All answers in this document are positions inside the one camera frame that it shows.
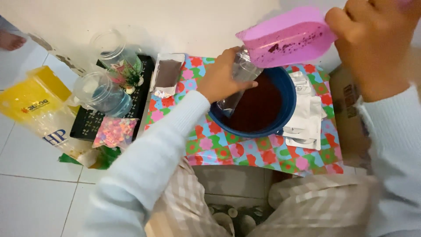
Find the plastic bag of colored beads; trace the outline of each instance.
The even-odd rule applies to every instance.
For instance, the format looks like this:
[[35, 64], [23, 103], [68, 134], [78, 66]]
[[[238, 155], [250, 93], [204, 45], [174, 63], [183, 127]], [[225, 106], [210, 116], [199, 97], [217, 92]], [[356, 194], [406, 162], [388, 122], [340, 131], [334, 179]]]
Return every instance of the plastic bag of colored beads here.
[[138, 118], [113, 118], [105, 116], [98, 129], [92, 147], [107, 146], [126, 149], [133, 138], [134, 127]]

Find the clear plastic jar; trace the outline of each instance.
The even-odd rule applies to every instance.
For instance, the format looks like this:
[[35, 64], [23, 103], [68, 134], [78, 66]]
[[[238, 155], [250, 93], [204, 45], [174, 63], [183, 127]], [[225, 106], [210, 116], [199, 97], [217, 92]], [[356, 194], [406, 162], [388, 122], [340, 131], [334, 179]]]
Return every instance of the clear plastic jar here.
[[[254, 81], [263, 72], [263, 68], [254, 66], [250, 61], [247, 49], [244, 46], [237, 53], [232, 66], [232, 78], [238, 82]], [[238, 102], [240, 101], [244, 91], [237, 92], [232, 96], [220, 100], [217, 105], [222, 109], [225, 116], [230, 117]]]
[[110, 117], [122, 118], [132, 107], [131, 97], [102, 72], [79, 77], [73, 93], [81, 102]]
[[126, 40], [118, 30], [111, 29], [95, 34], [90, 42], [96, 56], [111, 72], [118, 72], [125, 77], [139, 77], [143, 64], [135, 51], [126, 48]]

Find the person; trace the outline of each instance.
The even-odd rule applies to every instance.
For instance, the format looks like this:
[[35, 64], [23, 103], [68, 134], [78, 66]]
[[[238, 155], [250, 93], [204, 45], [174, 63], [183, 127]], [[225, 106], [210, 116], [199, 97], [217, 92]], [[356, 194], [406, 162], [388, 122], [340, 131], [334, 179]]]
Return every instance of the person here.
[[[269, 200], [275, 212], [249, 236], [421, 236], [421, 105], [400, 67], [421, 16], [421, 0], [398, 3], [349, 0], [344, 9], [333, 8], [326, 15], [338, 36], [339, 56], [362, 94], [357, 107], [370, 132], [369, 152], [379, 183], [372, 206], [367, 197], [375, 189], [365, 185], [368, 178], [290, 179], [286, 181], [298, 188], [286, 189], [291, 187], [282, 186], [286, 181], [274, 184], [271, 192], [283, 199]], [[257, 86], [232, 79], [237, 50], [218, 56], [197, 91], [190, 91], [114, 162], [90, 198], [80, 236], [137, 237], [146, 236], [145, 231], [148, 237], [232, 236], [212, 219], [203, 187], [181, 156], [189, 132], [211, 103]], [[309, 185], [308, 178], [325, 187]]]
[[25, 43], [26, 39], [24, 37], [0, 30], [0, 48], [13, 51], [19, 49]]

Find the clear jar with blue water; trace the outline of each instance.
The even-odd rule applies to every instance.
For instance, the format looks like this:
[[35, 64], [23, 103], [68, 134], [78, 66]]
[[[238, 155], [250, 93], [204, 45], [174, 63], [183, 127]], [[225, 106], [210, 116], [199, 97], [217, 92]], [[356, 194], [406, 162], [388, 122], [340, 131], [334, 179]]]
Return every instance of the clear jar with blue water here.
[[132, 107], [130, 95], [103, 72], [79, 77], [73, 93], [82, 103], [110, 117], [122, 118]]

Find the white sweater sleeve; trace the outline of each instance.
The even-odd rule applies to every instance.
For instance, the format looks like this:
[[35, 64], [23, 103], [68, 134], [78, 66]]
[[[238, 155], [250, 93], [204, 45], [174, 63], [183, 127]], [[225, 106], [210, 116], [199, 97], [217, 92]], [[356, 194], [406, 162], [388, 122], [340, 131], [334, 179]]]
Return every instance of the white sweater sleeve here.
[[421, 236], [421, 105], [414, 86], [358, 106], [370, 137], [374, 174], [381, 184], [368, 233]]
[[146, 236], [144, 225], [180, 161], [187, 136], [209, 107], [202, 94], [190, 91], [137, 138], [91, 194], [90, 210], [79, 236]]

